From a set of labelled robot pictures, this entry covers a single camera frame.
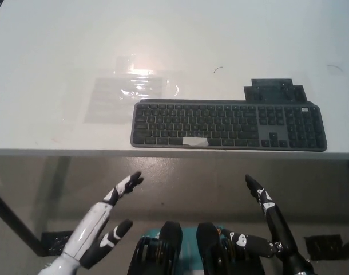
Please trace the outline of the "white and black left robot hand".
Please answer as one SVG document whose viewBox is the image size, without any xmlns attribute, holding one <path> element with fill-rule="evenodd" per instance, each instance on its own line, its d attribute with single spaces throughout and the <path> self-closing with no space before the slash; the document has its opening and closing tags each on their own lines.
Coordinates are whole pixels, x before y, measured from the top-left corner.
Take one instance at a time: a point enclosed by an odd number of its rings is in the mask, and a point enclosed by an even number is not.
<svg viewBox="0 0 349 275">
<path fill-rule="evenodd" d="M 61 258 L 71 264 L 71 270 L 83 267 L 90 269 L 100 262 L 125 236 L 133 226 L 133 221 L 126 219 L 114 229 L 102 235 L 110 218 L 110 212 L 117 202 L 143 182 L 141 172 L 137 171 L 117 183 L 104 198 L 94 204 L 66 243 Z"/>
</svg>

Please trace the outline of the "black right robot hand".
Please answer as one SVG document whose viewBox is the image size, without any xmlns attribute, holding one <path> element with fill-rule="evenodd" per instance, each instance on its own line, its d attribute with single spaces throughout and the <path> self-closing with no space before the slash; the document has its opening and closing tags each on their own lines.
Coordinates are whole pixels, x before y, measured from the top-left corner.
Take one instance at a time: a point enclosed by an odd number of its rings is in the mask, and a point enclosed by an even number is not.
<svg viewBox="0 0 349 275">
<path fill-rule="evenodd" d="M 251 195 L 263 211 L 272 240 L 236 233 L 228 229 L 222 229 L 221 234 L 237 247 L 257 256 L 265 258 L 277 256 L 282 259 L 297 253 L 298 247 L 278 205 L 267 190 L 253 177 L 246 175 L 245 181 Z"/>
</svg>

